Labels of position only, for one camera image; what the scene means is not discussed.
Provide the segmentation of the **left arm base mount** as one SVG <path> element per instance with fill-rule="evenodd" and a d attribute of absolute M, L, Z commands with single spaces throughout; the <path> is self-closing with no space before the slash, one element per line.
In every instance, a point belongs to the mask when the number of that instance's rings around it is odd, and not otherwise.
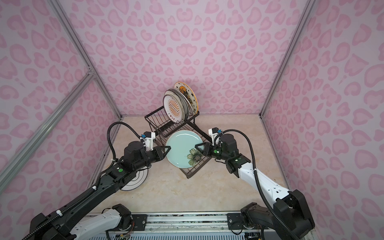
<path fill-rule="evenodd" d="M 144 231 L 147 225 L 148 215 L 145 214 L 133 214 L 124 215 L 117 229 L 120 231 Z"/>

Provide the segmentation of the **light green flower plate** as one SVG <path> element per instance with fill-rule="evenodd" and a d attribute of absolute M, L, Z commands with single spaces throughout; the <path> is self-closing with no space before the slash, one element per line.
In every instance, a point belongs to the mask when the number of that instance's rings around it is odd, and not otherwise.
<path fill-rule="evenodd" d="M 202 143 L 201 137 L 192 131 L 177 131 L 167 140 L 166 146 L 171 147 L 171 150 L 166 158 L 179 169 L 192 168 L 203 159 L 203 154 L 195 148 L 195 145 Z"/>

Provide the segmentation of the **cream star cartoon plate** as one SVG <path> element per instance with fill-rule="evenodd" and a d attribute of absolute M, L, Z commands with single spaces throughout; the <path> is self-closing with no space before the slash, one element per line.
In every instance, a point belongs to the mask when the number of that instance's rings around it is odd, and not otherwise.
<path fill-rule="evenodd" d="M 199 111 L 199 104 L 197 97 L 195 93 L 193 92 L 192 88 L 190 88 L 186 83 L 184 82 L 176 82 L 174 84 L 174 88 L 176 88 L 179 92 L 181 92 L 189 101 L 191 105 L 191 109 L 193 111 L 193 115 L 197 114 Z"/>

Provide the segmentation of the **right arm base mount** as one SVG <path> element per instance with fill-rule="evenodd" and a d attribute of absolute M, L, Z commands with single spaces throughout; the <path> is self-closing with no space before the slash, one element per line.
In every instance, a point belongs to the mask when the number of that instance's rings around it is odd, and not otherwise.
<path fill-rule="evenodd" d="M 229 230 L 261 230 L 265 227 L 269 230 L 269 222 L 266 222 L 267 216 L 255 213 L 228 213 L 227 223 Z"/>

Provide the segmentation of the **black wire dish rack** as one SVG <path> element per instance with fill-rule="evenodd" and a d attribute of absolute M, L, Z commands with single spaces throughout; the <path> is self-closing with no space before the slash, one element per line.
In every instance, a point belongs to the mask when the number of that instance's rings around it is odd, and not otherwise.
<path fill-rule="evenodd" d="M 173 133 L 181 130 L 192 131 L 201 137 L 203 142 L 211 142 L 212 138 L 195 123 L 195 118 L 199 116 L 199 114 L 198 112 L 183 123 L 174 123 L 169 119 L 164 107 L 160 107 L 146 115 L 145 120 L 148 122 L 151 131 L 156 133 L 154 142 L 158 146 L 165 146 L 169 137 Z"/>

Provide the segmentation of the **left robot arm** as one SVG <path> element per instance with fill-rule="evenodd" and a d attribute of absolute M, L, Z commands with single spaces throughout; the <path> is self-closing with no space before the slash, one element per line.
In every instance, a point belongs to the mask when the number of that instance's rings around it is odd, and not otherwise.
<path fill-rule="evenodd" d="M 147 151 L 144 143 L 131 142 L 125 148 L 124 155 L 92 187 L 61 207 L 59 213 L 53 211 L 48 216 L 39 214 L 34 217 L 30 232 L 24 239 L 68 239 L 75 225 L 91 210 L 127 185 L 140 170 L 163 160 L 170 150 L 170 146 L 156 146 Z"/>

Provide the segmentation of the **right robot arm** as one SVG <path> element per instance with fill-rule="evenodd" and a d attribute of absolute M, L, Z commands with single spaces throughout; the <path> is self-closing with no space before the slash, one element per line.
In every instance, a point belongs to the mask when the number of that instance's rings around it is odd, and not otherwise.
<path fill-rule="evenodd" d="M 212 143 L 196 144 L 192 158 L 211 157 L 226 165 L 227 171 L 245 181 L 260 194 L 264 206 L 250 203 L 240 210 L 243 228 L 274 230 L 282 240 L 301 240 L 315 228 L 307 200 L 299 190 L 291 191 L 263 174 L 256 166 L 255 155 L 247 158 L 240 153 L 234 130 L 217 134 Z"/>

